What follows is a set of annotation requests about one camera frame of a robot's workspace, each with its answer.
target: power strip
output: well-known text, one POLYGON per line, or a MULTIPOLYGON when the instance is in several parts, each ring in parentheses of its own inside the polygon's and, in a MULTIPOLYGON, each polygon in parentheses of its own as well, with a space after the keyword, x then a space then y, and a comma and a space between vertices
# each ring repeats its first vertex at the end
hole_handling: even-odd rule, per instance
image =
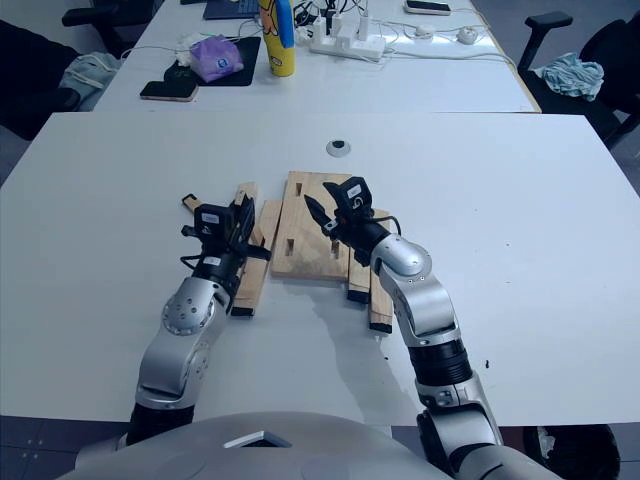
POLYGON ((326 34, 327 20, 318 17, 313 22, 313 38, 309 49, 315 53, 379 61, 387 42, 378 35, 369 35, 369 18, 360 17, 360 24, 343 22, 343 16, 332 18, 331 33, 326 34))

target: floor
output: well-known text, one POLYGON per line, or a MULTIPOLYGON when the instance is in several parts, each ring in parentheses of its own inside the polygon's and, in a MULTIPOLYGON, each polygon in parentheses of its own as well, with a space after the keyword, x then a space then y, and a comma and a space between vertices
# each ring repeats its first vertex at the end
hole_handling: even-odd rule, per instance
MULTIPOLYGON (((543 43, 535 64, 544 64, 567 51, 579 51, 602 25, 630 18, 639 8, 637 0, 473 0, 487 17, 505 52, 516 61, 529 29, 524 18, 551 10, 574 16, 570 27, 552 32, 543 43)), ((28 146, 0 127, 0 184, 28 146)), ((640 194, 640 129, 621 142, 613 156, 640 194)), ((73 468, 75 454, 87 444, 119 436, 123 423, 79 422, 0 417, 0 479, 50 480, 73 468)), ((611 426, 622 460, 620 480, 640 478, 640 424, 611 426)), ((518 448, 518 429, 505 429, 507 443, 518 448)), ((416 454, 422 455, 413 427, 391 427, 391 434, 416 454)))

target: yellow bottle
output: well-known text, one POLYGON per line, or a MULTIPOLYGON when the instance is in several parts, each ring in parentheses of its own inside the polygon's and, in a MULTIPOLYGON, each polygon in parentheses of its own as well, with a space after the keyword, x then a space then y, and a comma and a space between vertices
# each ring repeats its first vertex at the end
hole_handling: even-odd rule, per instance
POLYGON ((259 0, 262 34, 271 72, 288 77, 296 67, 293 10, 289 0, 259 0))

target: purple package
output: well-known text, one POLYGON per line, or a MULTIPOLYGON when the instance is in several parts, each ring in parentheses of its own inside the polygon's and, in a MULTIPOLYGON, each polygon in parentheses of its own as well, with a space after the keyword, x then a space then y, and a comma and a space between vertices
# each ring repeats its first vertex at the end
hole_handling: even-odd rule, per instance
POLYGON ((223 35, 205 38, 191 46, 191 70, 212 82, 244 68, 238 47, 223 35))

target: laptop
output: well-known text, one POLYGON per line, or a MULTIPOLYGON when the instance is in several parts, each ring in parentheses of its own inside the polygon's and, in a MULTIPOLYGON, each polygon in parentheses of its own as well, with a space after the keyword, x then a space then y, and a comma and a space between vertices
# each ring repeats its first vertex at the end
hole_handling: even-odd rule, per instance
POLYGON ((225 18, 253 18, 260 13, 258 0, 209 0, 202 18, 222 20, 225 18))

